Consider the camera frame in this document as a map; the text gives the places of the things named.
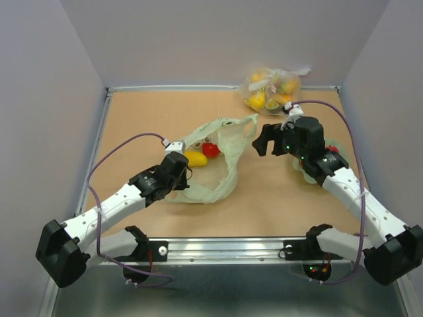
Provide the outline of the yellow mango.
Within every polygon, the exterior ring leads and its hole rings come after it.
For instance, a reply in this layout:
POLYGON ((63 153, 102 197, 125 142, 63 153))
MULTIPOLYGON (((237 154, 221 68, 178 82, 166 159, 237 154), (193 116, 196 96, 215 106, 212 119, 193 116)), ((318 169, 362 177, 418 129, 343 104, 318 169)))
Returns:
POLYGON ((202 167, 208 164, 208 158, 200 151, 185 151, 184 156, 188 159, 188 166, 202 167))

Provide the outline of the green plastic bag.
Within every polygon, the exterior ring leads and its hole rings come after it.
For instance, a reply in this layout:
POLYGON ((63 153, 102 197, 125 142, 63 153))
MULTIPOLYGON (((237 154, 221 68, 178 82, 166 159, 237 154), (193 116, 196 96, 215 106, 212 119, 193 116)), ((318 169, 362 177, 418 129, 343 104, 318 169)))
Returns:
POLYGON ((188 189, 168 195, 169 203, 215 203, 228 197, 237 185, 237 165, 243 153, 250 147, 256 135, 258 115, 241 119, 220 117, 195 129, 182 138, 187 150, 201 151, 201 146, 210 141, 220 150, 215 159, 206 166, 193 169, 188 180, 188 189))

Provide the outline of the red tomato fruit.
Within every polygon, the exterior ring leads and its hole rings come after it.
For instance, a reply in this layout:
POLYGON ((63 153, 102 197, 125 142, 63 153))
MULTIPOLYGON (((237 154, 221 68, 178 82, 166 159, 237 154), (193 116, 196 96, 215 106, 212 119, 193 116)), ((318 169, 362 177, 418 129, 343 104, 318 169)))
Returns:
POLYGON ((202 152, 208 159, 215 159, 217 158, 221 151, 219 150, 218 146, 213 143, 203 143, 202 144, 202 152))

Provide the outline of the red apple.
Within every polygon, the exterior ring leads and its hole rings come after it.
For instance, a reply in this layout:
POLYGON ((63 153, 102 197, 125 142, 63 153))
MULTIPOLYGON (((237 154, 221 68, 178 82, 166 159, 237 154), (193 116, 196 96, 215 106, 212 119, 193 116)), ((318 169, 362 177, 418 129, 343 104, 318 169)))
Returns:
POLYGON ((330 151, 332 151, 332 152, 339 153, 338 148, 335 147, 335 146, 328 146, 327 149, 330 150, 330 151))

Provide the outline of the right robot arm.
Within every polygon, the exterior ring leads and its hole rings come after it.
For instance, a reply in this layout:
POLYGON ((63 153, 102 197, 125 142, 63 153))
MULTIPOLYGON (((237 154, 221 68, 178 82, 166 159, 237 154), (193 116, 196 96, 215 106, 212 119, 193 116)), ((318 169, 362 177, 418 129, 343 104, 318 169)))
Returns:
POLYGON ((313 226, 303 240, 289 245, 287 257, 312 260, 326 254, 363 266, 374 281, 389 285, 422 264, 422 227, 407 225, 388 211, 364 187, 346 159, 327 146, 317 118, 265 124, 252 142, 259 156, 273 142, 274 156, 291 155, 305 174, 338 199, 360 221, 357 235, 332 225, 313 226))

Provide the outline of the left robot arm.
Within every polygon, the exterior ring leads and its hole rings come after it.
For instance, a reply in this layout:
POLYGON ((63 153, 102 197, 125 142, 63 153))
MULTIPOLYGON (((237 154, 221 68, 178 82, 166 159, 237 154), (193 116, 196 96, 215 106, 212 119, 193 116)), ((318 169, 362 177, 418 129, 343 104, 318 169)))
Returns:
POLYGON ((165 155, 163 161, 136 174, 98 207, 62 223, 53 219, 42 229, 36 259, 60 287, 76 282, 91 266, 102 260, 129 256, 142 259, 147 252, 146 236, 135 226, 105 238, 106 248, 97 253, 97 242, 106 226, 114 226, 126 217, 164 199, 175 190, 188 188, 188 159, 178 153, 165 155))

